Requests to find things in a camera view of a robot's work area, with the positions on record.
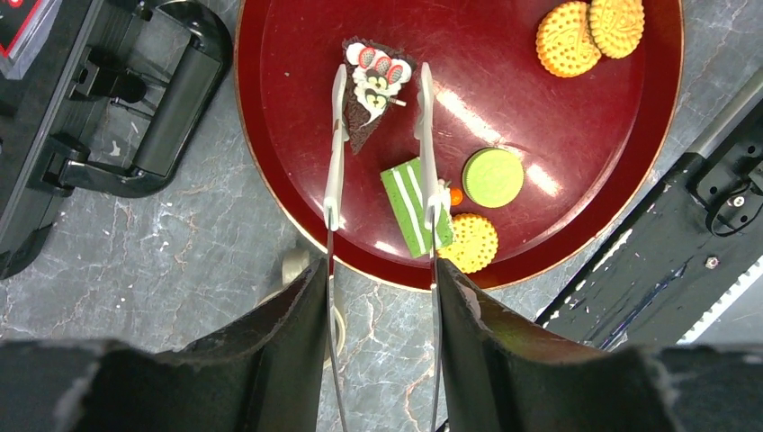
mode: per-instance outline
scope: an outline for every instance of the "cookie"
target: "cookie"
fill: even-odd
[[[601,52],[621,59],[632,53],[642,39],[642,0],[593,0],[588,11],[588,26]]]
[[[496,209],[516,198],[525,182],[525,171],[515,154],[501,148],[485,148],[466,163],[462,180],[472,201]]]
[[[576,77],[594,67],[601,52],[588,33],[588,4],[568,2],[550,11],[538,27],[535,50],[557,77]]]
[[[455,240],[437,249],[437,255],[450,259],[462,272],[479,272],[498,253],[498,233],[486,218],[472,213],[453,217]]]

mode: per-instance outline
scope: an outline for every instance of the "orange object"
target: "orange object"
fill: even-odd
[[[463,202],[463,192],[457,187],[451,188],[451,205],[458,205]]]

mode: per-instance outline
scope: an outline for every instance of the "cake decoration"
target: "cake decoration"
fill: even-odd
[[[396,96],[413,76],[416,62],[401,50],[358,38],[345,41],[344,48],[345,63],[351,69],[346,118],[353,154],[357,154],[389,105],[405,106]]]
[[[457,187],[450,188],[451,205],[456,206],[463,203],[463,191]]]
[[[429,253],[432,235],[424,227],[424,205],[421,192],[421,160],[416,157],[404,164],[381,173],[381,181],[390,199],[395,219],[414,258]],[[441,194],[450,196],[443,184]],[[435,227],[435,248],[453,243],[453,221],[450,216],[450,200],[443,200],[443,208]]]

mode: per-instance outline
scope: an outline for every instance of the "red label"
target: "red label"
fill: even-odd
[[[8,57],[42,0],[0,0],[0,54]]]

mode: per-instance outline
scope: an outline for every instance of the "orange cookie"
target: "orange cookie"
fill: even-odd
[[[588,4],[568,2],[550,11],[538,27],[535,49],[557,77],[576,77],[594,67],[601,52],[588,34]]]
[[[437,255],[453,261],[462,272],[479,272],[496,257],[498,233],[486,218],[471,213],[459,214],[453,217],[453,231],[453,243],[437,249]]]
[[[588,12],[591,36],[604,55],[621,59],[642,39],[642,0],[593,0]]]

